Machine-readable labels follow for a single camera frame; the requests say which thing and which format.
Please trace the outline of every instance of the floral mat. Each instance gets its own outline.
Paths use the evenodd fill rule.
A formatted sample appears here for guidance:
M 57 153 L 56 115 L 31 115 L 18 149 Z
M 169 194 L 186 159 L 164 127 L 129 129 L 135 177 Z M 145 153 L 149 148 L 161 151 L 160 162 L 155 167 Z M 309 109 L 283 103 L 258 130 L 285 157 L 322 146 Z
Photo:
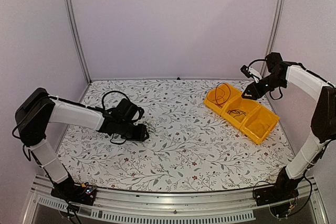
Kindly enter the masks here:
M 145 109 L 145 142 L 109 142 L 110 137 L 71 125 L 58 156 L 78 182 L 141 191 L 214 191 L 274 182 L 293 153 L 279 125 L 261 145 L 207 108 L 207 92 L 223 80 L 95 81 L 83 104 L 101 106 L 110 90 L 127 94 Z M 249 81 L 227 81 L 243 91 Z M 119 94 L 106 97 L 116 106 Z M 266 98 L 259 102 L 271 110 Z

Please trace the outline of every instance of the wire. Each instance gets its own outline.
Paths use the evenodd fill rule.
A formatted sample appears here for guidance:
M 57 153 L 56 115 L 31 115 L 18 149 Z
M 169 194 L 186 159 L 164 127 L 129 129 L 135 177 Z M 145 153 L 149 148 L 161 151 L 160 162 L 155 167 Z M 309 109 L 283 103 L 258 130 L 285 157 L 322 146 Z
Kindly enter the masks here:
M 254 63 L 258 62 L 258 61 L 266 61 L 266 59 L 257 59 L 257 60 L 254 60 L 252 61 L 247 68 L 249 68 L 250 66 L 252 66 Z
M 299 210 L 297 210 L 296 212 L 294 212 L 294 213 L 292 213 L 292 214 L 289 214 L 288 217 L 293 216 L 293 215 L 296 215 L 299 211 L 301 211 L 301 210 L 306 206 L 306 204 L 307 204 L 307 203 L 309 202 L 309 200 L 310 200 L 311 194 L 312 194 L 312 192 L 313 192 L 313 184 L 312 184 L 312 182 L 311 182 L 309 179 L 307 179 L 307 177 L 306 177 L 306 172 L 307 172 L 307 170 L 306 170 L 305 173 L 303 174 L 303 177 L 304 177 L 304 179 L 305 179 L 305 180 L 309 183 L 309 185 L 310 185 L 310 192 L 309 192 L 308 199 L 306 200 L 306 202 L 303 204 L 303 206 L 302 206 Z
M 272 100 L 277 101 L 277 100 L 280 100 L 284 96 L 283 93 L 282 93 L 281 87 L 279 87 L 279 93 L 280 93 L 280 97 L 277 98 L 277 99 L 273 98 L 272 91 L 269 92 L 269 96 L 272 98 Z
M 70 216 L 70 205 L 71 204 L 69 204 L 68 203 L 68 208 L 67 208 L 67 211 L 68 211 L 68 219 L 71 221 L 71 223 L 73 223 L 73 224 L 77 224 L 77 223 L 75 223 L 73 220 L 72 220 L 72 217 L 73 216 Z M 80 221 L 80 219 L 78 218 L 78 215 L 76 214 L 76 211 L 75 210 L 73 210 L 72 208 L 71 208 L 71 211 L 73 212 L 73 215 L 76 217 L 76 219 L 77 219 L 77 221 L 78 221 L 78 224 L 82 224 L 82 222 Z
M 124 144 L 127 140 L 125 140 L 124 142 L 122 142 L 122 143 L 116 143 L 116 142 L 112 142 L 112 140 L 113 140 L 113 137 L 114 137 L 114 133 L 113 133 L 113 135 L 112 135 L 112 137 L 111 137 L 111 139 L 110 139 L 110 143 L 111 144 L 117 144 L 117 145 L 122 145 L 122 144 Z
M 225 94 L 226 94 L 226 92 L 225 92 L 223 89 L 221 89 L 221 88 L 219 87 L 219 86 L 222 85 L 222 84 L 225 85 L 225 86 L 229 89 L 229 95 L 228 95 L 227 99 L 226 99 L 224 102 L 219 103 L 219 102 L 218 102 L 218 99 L 223 99 L 223 100 L 224 100 L 224 97 L 225 97 Z M 222 90 L 224 94 L 221 95 L 221 96 L 218 96 L 218 97 L 217 97 L 217 89 Z M 210 102 L 212 102 L 213 104 L 215 104 L 215 105 L 217 105 L 217 106 L 219 106 L 219 107 L 222 107 L 222 105 L 223 105 L 224 103 L 226 103 L 226 102 L 229 100 L 229 98 L 230 98 L 230 96 L 231 96 L 231 89 L 230 89 L 230 87 L 228 86 L 228 84 L 222 82 L 222 83 L 218 84 L 218 85 L 216 86 L 216 88 L 215 88 L 215 99 L 214 99 L 214 100 L 210 100 L 210 99 L 208 98 L 208 95 L 209 95 L 209 93 L 206 95 L 206 97 L 207 97 L 207 99 L 208 99 Z
M 104 110 L 106 110 L 106 109 L 105 109 L 105 104 L 104 104 L 104 99 L 105 99 L 105 97 L 106 97 L 107 95 L 109 95 L 109 94 L 111 94 L 111 93 L 119 93 L 119 94 L 122 94 L 124 97 L 126 97 L 127 100 L 131 101 L 125 93 L 123 93 L 123 92 L 121 92 L 121 91 L 117 91 L 117 90 L 111 90 L 111 91 L 105 93 L 105 94 L 103 95 L 103 97 L 101 98 L 101 106 L 102 106 L 102 108 L 103 108 Z
M 26 147 L 26 145 L 24 144 L 23 146 L 22 146 L 22 151 L 23 151 L 23 154 L 25 154 L 25 157 L 28 159 L 28 161 L 30 162 L 30 161 L 32 161 L 32 157 L 30 156 L 30 149 L 28 149 L 28 155 L 27 155 L 27 153 L 26 153 L 26 149 L 25 149 L 25 147 Z
M 310 197 L 311 197 L 311 194 L 312 194 L 312 191 L 313 191 L 313 184 L 312 184 L 312 182 L 311 182 L 309 179 L 307 179 L 307 177 L 306 177 L 306 173 L 307 173 L 307 170 L 304 172 L 304 174 L 303 174 L 303 178 L 304 178 L 304 179 L 309 183 L 309 185 L 310 185 L 309 196 L 308 196 L 306 202 L 302 205 L 302 207 L 300 207 L 299 210 L 297 210 L 296 212 L 293 212 L 292 214 L 288 214 L 288 215 L 286 215 L 285 212 L 282 213 L 282 214 L 280 214 L 281 216 L 285 215 L 286 217 L 284 217 L 284 218 L 279 218 L 279 217 L 273 215 L 272 212 L 270 211 L 270 208 L 269 208 L 269 211 L 271 212 L 271 214 L 272 214 L 275 218 L 277 218 L 277 219 L 286 219 L 286 218 L 288 218 L 288 217 L 290 217 L 290 216 L 296 215 L 298 212 L 300 212 L 300 211 L 301 211 L 301 210 L 308 204 L 308 202 L 309 202 L 309 200 L 310 200 Z M 291 205 L 295 207 L 295 206 L 297 205 L 297 201 L 298 201 L 298 198 L 295 197 L 295 201 L 294 201 L 295 203 L 293 203 L 293 204 L 291 203 Z
M 229 115 L 231 115 L 231 113 L 232 113 L 232 114 L 236 114 L 235 116 L 233 116 L 234 118 L 237 117 L 237 116 L 241 116 L 241 115 L 246 116 L 246 112 L 245 112 L 245 111 L 242 111 L 242 110 L 239 110 L 239 109 L 229 110 L 227 113 L 228 113 Z
M 254 194 L 254 190 L 255 190 L 256 186 L 257 186 L 260 182 L 265 182 L 265 183 L 267 183 L 268 185 L 274 185 L 274 184 L 272 184 L 272 183 L 270 183 L 270 182 L 267 182 L 266 180 L 260 180 L 260 181 L 258 181 L 257 183 L 255 183 L 255 185 L 253 186 L 253 189 L 252 189 L 252 196 L 253 196 L 253 199 L 256 198 L 256 197 L 255 197 L 255 194 Z

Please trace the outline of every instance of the black cable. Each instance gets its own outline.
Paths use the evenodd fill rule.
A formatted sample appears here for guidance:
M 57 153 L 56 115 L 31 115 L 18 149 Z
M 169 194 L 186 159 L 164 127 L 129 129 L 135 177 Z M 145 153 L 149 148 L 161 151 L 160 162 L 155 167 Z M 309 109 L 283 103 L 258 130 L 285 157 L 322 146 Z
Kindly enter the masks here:
M 229 95 L 228 95 L 227 99 L 226 99 L 224 102 L 222 102 L 222 103 L 218 103 L 218 99 L 223 99 L 223 100 L 224 100 L 224 96 L 225 96 L 225 91 L 219 87 L 219 86 L 222 85 L 222 84 L 225 85 L 225 86 L 229 89 Z M 224 93 L 224 95 L 221 96 L 221 97 L 217 97 L 217 89 L 222 90 L 223 93 Z M 216 86 L 216 88 L 215 88 L 215 99 L 214 99 L 213 101 L 216 101 L 216 103 L 214 103 L 213 101 L 211 101 L 208 97 L 207 97 L 207 99 L 208 99 L 210 102 L 212 102 L 213 104 L 215 104 L 215 105 L 221 107 L 224 103 L 226 103 L 226 102 L 229 100 L 230 96 L 231 96 L 231 89 L 230 89 L 230 87 L 228 86 L 228 84 L 222 82 L 222 83 L 218 84 L 218 85 Z
M 257 59 L 257 60 L 254 60 L 254 61 L 252 61 L 252 62 L 248 65 L 247 68 L 249 68 L 250 66 L 252 66 L 252 64 L 254 64 L 254 63 L 258 62 L 258 61 L 266 61 L 266 59 Z
M 121 91 L 117 91 L 117 90 L 111 90 L 111 91 L 105 93 L 105 94 L 103 95 L 103 97 L 101 98 L 101 106 L 102 106 L 102 108 L 103 108 L 104 110 L 106 110 L 106 109 L 105 109 L 105 104 L 104 104 L 104 99 L 105 99 L 105 97 L 106 97 L 107 95 L 109 95 L 109 94 L 111 94 L 111 93 L 119 93 L 119 94 L 122 94 L 124 97 L 126 97 L 127 100 L 131 101 L 125 93 L 123 93 L 123 92 L 121 92 Z
M 114 137 L 114 133 L 113 133 L 113 135 L 112 135 L 112 137 L 111 137 L 111 139 L 110 139 L 110 143 L 111 143 L 111 144 L 122 145 L 122 144 L 124 144 L 124 143 L 126 142 L 126 140 L 125 140 L 124 142 L 122 142 L 122 143 L 112 142 L 113 137 Z
M 30 149 L 28 149 L 28 155 L 27 155 L 27 153 L 26 153 L 26 149 L 25 149 L 25 147 L 26 147 L 26 145 L 24 144 L 23 146 L 22 146 L 22 151 L 23 151 L 23 154 L 25 154 L 25 157 L 28 159 L 28 161 L 30 162 L 30 161 L 32 161 L 32 157 L 30 156 Z
M 116 144 L 116 145 L 122 145 L 122 144 L 124 144 L 126 141 L 127 141 L 127 140 L 125 140 L 125 141 L 122 142 L 122 143 L 116 143 L 116 142 L 112 142 L 112 139 L 110 139 L 110 143 L 111 143 L 111 144 Z
M 272 184 L 272 183 L 270 183 L 270 182 L 267 182 L 266 180 L 260 180 L 260 181 L 258 181 L 257 183 L 255 183 L 255 185 L 253 186 L 253 189 L 252 189 L 252 196 L 253 196 L 253 199 L 256 198 L 255 195 L 254 195 L 254 190 L 255 190 L 256 186 L 257 186 L 260 182 L 266 182 L 268 185 L 274 185 L 274 184 Z
M 282 91 L 281 91 L 281 87 L 279 87 L 279 93 L 280 93 L 280 97 L 279 97 L 279 98 L 274 99 L 273 96 L 272 96 L 272 92 L 273 92 L 273 91 L 270 91 L 270 92 L 269 92 L 269 96 L 270 96 L 270 97 L 272 98 L 272 100 L 274 100 L 274 101 L 280 100 L 280 99 L 284 96 L 283 93 L 282 93 Z
M 71 221 L 72 224 L 77 224 L 72 220 L 72 216 L 70 216 L 70 205 L 67 208 L 68 211 L 68 219 Z M 78 218 L 78 215 L 76 214 L 76 211 L 71 209 L 71 211 L 73 212 L 73 215 L 76 217 L 78 224 L 82 224 L 82 222 L 80 221 L 80 219 Z
M 326 143 L 326 145 L 324 146 L 324 150 L 323 150 L 323 152 L 322 152 L 322 154 L 321 154 L 321 156 L 320 156 L 319 159 L 322 159 L 323 155 L 325 154 L 325 152 L 326 152 L 326 150 L 327 150 L 328 145 L 329 145 L 332 141 L 335 141 L 335 140 L 336 140 L 336 138 L 334 138 L 334 139 L 332 139 L 332 140 L 330 140 L 329 142 Z
M 310 184 L 310 192 L 309 192 L 308 199 L 306 200 L 306 202 L 303 204 L 303 206 L 302 206 L 299 210 L 297 210 L 296 212 L 294 212 L 294 213 L 292 213 L 292 214 L 289 214 L 287 217 L 296 215 L 299 211 L 301 211 L 301 210 L 306 206 L 306 204 L 307 204 L 307 203 L 309 202 L 309 200 L 310 200 L 311 194 L 312 194 L 312 192 L 313 192 L 313 184 L 312 184 L 312 182 L 310 182 L 309 179 L 307 179 L 307 177 L 306 177 L 306 172 L 307 172 L 307 170 L 306 170 L 305 173 L 303 174 L 303 177 L 304 177 L 304 179 Z

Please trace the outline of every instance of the metal vent grille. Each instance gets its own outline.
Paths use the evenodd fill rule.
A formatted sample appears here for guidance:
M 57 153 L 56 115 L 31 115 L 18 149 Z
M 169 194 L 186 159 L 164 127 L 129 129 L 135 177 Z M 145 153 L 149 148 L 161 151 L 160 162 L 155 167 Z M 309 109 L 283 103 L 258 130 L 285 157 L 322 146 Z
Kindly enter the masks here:
M 66 211 L 67 204 L 58 199 L 39 196 L 38 203 L 60 211 Z M 144 217 L 127 214 L 117 214 L 105 210 L 91 210 L 91 215 L 84 216 L 96 220 L 104 220 L 118 224 L 220 224 L 241 223 L 255 220 L 253 211 L 237 212 L 234 214 L 203 216 L 203 217 Z
M 133 223 L 133 224 L 219 224 L 219 223 L 240 223 L 255 220 L 253 211 L 238 212 L 235 214 L 211 216 L 211 217 L 135 217 L 119 215 L 107 211 L 93 210 L 91 218 L 105 220 L 114 223 Z
M 66 203 L 63 203 L 61 201 L 54 200 L 54 199 L 49 199 L 49 198 L 43 197 L 43 196 L 39 197 L 38 202 L 41 205 L 44 205 L 44 206 L 47 206 L 47 207 L 51 207 L 51 208 L 54 208 L 54 209 L 57 209 L 57 210 L 61 210 L 61 211 L 67 209 L 67 204 Z

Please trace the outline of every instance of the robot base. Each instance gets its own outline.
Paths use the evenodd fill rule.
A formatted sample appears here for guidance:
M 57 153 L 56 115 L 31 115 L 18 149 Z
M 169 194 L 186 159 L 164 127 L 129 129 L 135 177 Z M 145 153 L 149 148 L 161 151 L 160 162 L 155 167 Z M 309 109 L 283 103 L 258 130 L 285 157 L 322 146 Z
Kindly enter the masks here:
M 75 191 L 79 191 L 79 190 L 82 190 L 82 187 L 81 186 L 76 186 L 78 188 L 74 188 Z M 80 203 L 80 204 L 84 204 L 84 205 L 88 205 L 88 206 L 93 206 L 93 203 L 96 199 L 96 194 L 97 194 L 97 191 L 94 190 L 92 191 L 90 194 L 86 194 L 86 193 L 83 193 L 81 195 L 75 195 L 73 197 L 69 197 L 69 201 L 70 202 L 75 202 L 75 203 Z M 55 198 L 60 198 L 60 199 L 64 199 L 64 196 L 63 194 L 61 194 L 59 192 L 59 190 L 53 188 L 51 190 L 51 195 Z
M 257 206 L 272 204 L 298 196 L 299 193 L 297 189 L 282 191 L 279 193 L 279 190 L 277 190 L 274 186 L 255 189 L 253 193 L 253 198 L 256 200 Z

